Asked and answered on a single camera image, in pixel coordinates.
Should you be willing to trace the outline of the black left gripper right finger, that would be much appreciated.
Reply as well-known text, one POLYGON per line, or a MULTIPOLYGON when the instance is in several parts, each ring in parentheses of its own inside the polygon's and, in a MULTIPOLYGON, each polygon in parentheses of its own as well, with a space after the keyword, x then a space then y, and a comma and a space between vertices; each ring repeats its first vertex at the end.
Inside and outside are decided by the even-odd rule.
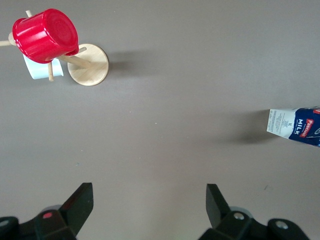
POLYGON ((241 210, 232 210, 216 184, 206 185, 206 212, 211 224, 201 240, 308 240, 294 222, 272 218, 267 225, 241 210))

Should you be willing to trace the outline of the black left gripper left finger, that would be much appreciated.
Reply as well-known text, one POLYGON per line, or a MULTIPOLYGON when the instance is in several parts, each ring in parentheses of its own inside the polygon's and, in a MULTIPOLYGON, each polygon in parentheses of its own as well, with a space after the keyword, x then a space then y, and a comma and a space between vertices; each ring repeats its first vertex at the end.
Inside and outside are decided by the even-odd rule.
POLYGON ((75 240, 94 208, 93 184, 82 183, 58 208, 44 210, 19 223, 15 216, 0 218, 2 240, 75 240))

